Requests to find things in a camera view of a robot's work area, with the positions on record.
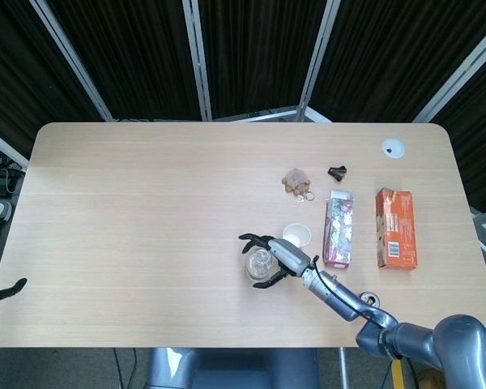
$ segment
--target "black curtain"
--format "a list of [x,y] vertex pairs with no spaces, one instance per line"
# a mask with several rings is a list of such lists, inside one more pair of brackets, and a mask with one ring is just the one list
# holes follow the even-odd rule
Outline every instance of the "black curtain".
[[0,137],[29,157],[45,124],[100,120],[29,2],[0,0]]
[[299,104],[325,0],[200,0],[213,118]]
[[343,0],[309,106],[411,122],[486,34],[486,1]]
[[201,120],[179,0],[51,0],[117,119]]
[[450,135],[469,204],[486,212],[486,63],[433,122]]

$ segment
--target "white paper cup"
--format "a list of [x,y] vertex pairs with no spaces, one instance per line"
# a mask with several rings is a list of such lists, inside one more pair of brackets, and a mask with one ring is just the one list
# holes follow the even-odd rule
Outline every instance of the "white paper cup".
[[290,224],[283,231],[283,239],[301,248],[307,246],[311,240],[311,231],[304,224]]

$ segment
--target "orange box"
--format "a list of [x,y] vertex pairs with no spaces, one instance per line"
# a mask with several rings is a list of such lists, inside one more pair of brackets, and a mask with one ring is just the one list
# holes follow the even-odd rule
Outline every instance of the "orange box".
[[418,267],[412,193],[383,188],[376,196],[378,267]]

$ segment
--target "sneaker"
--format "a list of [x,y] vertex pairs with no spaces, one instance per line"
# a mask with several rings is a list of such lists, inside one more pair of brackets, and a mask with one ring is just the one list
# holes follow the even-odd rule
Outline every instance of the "sneaker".
[[0,203],[0,218],[8,221],[13,213],[13,205],[8,201]]

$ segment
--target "cardboard box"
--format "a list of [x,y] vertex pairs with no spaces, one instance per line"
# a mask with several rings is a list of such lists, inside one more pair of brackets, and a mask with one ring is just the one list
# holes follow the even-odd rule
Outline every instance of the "cardboard box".
[[343,190],[332,190],[326,209],[324,250],[327,266],[348,268],[351,263],[353,197]]
[[411,192],[387,188],[376,196],[378,266],[418,267]]

